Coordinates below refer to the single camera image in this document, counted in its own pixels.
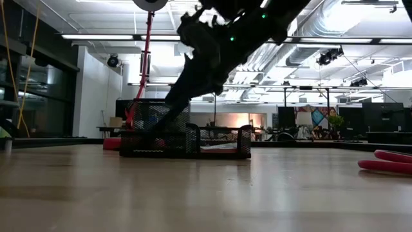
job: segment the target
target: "cable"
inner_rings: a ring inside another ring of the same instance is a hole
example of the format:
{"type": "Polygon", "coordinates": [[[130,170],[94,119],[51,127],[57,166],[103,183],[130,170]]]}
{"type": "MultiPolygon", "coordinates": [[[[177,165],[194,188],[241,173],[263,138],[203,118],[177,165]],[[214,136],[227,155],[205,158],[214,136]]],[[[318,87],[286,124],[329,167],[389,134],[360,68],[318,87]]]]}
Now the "cable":
{"type": "MultiPolygon", "coordinates": [[[[20,107],[19,104],[19,95],[17,94],[17,87],[15,85],[15,80],[14,80],[14,73],[13,73],[13,66],[12,66],[12,59],[10,57],[10,47],[8,45],[8,36],[7,36],[7,26],[6,26],[6,16],[5,16],[5,6],[4,6],[4,1],[1,1],[1,14],[3,15],[3,27],[5,29],[5,41],[6,41],[6,51],[7,51],[7,59],[8,59],[8,65],[10,68],[10,73],[12,75],[12,83],[13,83],[13,91],[14,91],[14,97],[16,102],[19,105],[19,111],[20,111],[20,115],[23,114],[23,108],[20,107]]],[[[24,127],[26,128],[26,133],[27,133],[27,137],[30,138],[30,133],[28,132],[28,128],[26,125],[26,122],[24,121],[23,117],[21,118],[24,124],[24,127]]]]}
{"type": "MultiPolygon", "coordinates": [[[[35,47],[35,44],[36,44],[37,28],[39,27],[39,14],[40,14],[40,1],[37,3],[36,25],[34,27],[32,52],[30,53],[30,58],[32,58],[32,59],[33,59],[34,47],[35,47]]],[[[28,79],[30,77],[30,71],[32,70],[32,63],[33,62],[30,62],[29,65],[28,65],[26,84],[24,85],[23,103],[21,104],[21,111],[20,111],[20,116],[19,116],[19,123],[17,123],[17,129],[20,128],[21,119],[23,117],[24,104],[26,103],[27,84],[28,84],[28,79]]]]}
{"type": "Polygon", "coordinates": [[[398,103],[398,102],[395,101],[391,96],[389,96],[388,94],[386,94],[385,91],[381,90],[381,89],[379,88],[379,86],[377,86],[376,84],[374,84],[373,82],[371,82],[371,80],[369,80],[369,79],[366,77],[366,75],[364,75],[361,71],[359,71],[359,69],[356,68],[356,66],[355,66],[345,55],[343,55],[343,57],[345,57],[345,59],[346,59],[366,80],[368,80],[372,85],[374,85],[374,87],[375,87],[376,89],[378,89],[379,91],[381,91],[384,95],[386,95],[386,97],[389,97],[393,102],[398,103]]]}

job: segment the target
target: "white wall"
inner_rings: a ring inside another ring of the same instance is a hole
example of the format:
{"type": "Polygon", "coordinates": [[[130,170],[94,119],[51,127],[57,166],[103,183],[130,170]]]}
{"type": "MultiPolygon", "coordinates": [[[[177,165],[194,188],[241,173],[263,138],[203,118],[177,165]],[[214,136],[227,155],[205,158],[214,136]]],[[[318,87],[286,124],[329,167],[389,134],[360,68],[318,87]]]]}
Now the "white wall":
{"type": "Polygon", "coordinates": [[[116,100],[121,95],[122,77],[79,47],[73,136],[101,138],[97,126],[109,124],[115,116],[116,100]]]}
{"type": "MultiPolygon", "coordinates": [[[[213,113],[214,104],[192,103],[191,112],[193,113],[213,113]]],[[[272,114],[277,113],[274,104],[220,104],[216,105],[216,113],[266,113],[266,126],[272,127],[272,114]]]]}
{"type": "Polygon", "coordinates": [[[123,65],[122,99],[134,99],[139,91],[139,86],[130,86],[128,83],[140,82],[140,61],[123,65]]]}

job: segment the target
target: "desk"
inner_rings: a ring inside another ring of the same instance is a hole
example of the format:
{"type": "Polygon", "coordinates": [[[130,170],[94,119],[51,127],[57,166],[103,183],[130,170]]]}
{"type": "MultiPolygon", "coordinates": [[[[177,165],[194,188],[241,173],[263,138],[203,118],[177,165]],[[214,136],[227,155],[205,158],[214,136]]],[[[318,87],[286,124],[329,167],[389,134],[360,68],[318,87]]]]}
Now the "desk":
{"type": "Polygon", "coordinates": [[[120,131],[124,130],[125,128],[123,127],[104,127],[104,126],[98,126],[97,127],[100,132],[103,132],[103,138],[106,138],[106,132],[109,132],[109,138],[113,137],[118,137],[120,135],[120,131]]]}

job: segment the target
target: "green object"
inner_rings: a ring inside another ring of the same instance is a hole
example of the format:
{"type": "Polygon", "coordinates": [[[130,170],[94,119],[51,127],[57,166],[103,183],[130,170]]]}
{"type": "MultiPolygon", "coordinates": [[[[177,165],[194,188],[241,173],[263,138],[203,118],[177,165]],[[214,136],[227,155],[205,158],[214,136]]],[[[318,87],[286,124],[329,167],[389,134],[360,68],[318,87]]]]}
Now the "green object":
{"type": "Polygon", "coordinates": [[[333,128],[339,129],[341,126],[343,126],[344,120],[343,117],[339,115],[329,116],[329,123],[333,128]]]}

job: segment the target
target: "fluorescent light fixture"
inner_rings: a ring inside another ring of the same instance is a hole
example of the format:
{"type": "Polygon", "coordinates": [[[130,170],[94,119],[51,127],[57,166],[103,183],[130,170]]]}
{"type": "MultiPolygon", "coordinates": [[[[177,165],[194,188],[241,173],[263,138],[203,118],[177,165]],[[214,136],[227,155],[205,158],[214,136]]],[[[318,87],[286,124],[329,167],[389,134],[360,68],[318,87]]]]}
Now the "fluorescent light fixture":
{"type": "Polygon", "coordinates": [[[298,48],[341,48],[336,44],[297,44],[298,48]]]}
{"type": "Polygon", "coordinates": [[[62,37],[72,40],[133,40],[132,35],[63,34],[62,37]]]}
{"type": "Polygon", "coordinates": [[[132,0],[76,0],[78,3],[134,3],[132,0]]]}
{"type": "Polygon", "coordinates": [[[358,39],[358,38],[302,38],[299,42],[301,43],[337,43],[337,44],[345,44],[345,43],[362,43],[368,44],[372,41],[372,39],[358,39]]]}
{"type": "Polygon", "coordinates": [[[169,86],[169,84],[147,83],[146,86],[169,86]]]}
{"type": "MultiPolygon", "coordinates": [[[[142,35],[142,39],[146,40],[146,35],[142,35]]],[[[172,40],[172,41],[180,41],[180,36],[179,35],[152,35],[150,36],[150,40],[154,41],[167,41],[167,40],[172,40]]]]}
{"type": "Polygon", "coordinates": [[[250,84],[224,84],[223,87],[228,88],[250,88],[252,85],[250,84]]]}
{"type": "Polygon", "coordinates": [[[381,39],[379,43],[389,43],[389,44],[412,44],[412,39],[381,39]]]}
{"type": "Polygon", "coordinates": [[[260,4],[260,8],[266,8],[269,3],[270,3],[270,0],[263,0],[262,4],[260,4]]]}

